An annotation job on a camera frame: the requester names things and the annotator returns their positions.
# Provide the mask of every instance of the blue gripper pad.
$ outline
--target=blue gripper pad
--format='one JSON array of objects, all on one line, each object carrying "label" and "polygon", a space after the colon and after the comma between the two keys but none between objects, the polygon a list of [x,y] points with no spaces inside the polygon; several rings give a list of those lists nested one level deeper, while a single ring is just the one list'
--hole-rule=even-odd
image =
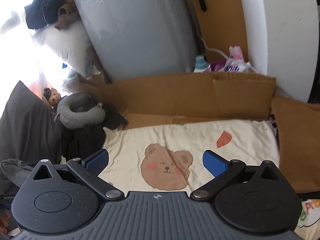
[{"label": "blue gripper pad", "polygon": [[82,161],[82,166],[93,174],[98,176],[109,163],[109,153],[106,149],[101,149],[96,153],[90,155],[88,158]]},{"label": "blue gripper pad", "polygon": [[228,161],[218,156],[216,153],[206,150],[202,156],[203,166],[214,176],[217,177],[228,169]]}]

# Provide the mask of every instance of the gray plastic container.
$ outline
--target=gray plastic container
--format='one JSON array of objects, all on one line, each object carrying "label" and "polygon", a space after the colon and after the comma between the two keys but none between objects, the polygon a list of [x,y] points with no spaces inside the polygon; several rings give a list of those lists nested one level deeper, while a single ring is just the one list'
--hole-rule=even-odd
[{"label": "gray plastic container", "polygon": [[75,0],[113,81],[191,72],[197,55],[185,0]]}]

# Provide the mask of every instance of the neck pillow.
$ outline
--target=neck pillow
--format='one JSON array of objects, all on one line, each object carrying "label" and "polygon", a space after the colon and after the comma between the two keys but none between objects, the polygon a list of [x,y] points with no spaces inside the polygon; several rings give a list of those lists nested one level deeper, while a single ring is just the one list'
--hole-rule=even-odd
[{"label": "neck pillow", "polygon": [[101,103],[88,111],[81,111],[91,100],[92,97],[88,93],[76,93],[62,98],[57,107],[57,116],[61,123],[70,130],[81,129],[85,125],[101,124],[106,116]]}]

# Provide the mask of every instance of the white pillow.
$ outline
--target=white pillow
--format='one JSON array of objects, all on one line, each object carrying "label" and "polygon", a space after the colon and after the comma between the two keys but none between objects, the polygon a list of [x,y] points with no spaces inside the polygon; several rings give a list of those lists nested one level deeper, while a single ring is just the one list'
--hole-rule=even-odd
[{"label": "white pillow", "polygon": [[69,68],[86,79],[90,78],[93,64],[87,48],[92,44],[81,19],[67,30],[57,30],[54,25],[44,27],[36,31],[33,39],[38,47],[49,47]]}]

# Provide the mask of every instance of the textured blue pad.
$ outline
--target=textured blue pad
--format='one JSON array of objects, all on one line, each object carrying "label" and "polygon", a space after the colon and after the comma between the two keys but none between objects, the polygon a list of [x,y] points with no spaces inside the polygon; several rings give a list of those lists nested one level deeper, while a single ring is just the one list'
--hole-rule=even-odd
[{"label": "textured blue pad", "polygon": [[215,158],[208,151],[202,156],[203,166],[214,176],[217,177],[228,169],[227,164]]},{"label": "textured blue pad", "polygon": [[107,150],[101,151],[91,160],[87,161],[85,168],[98,176],[109,163],[109,153]]}]

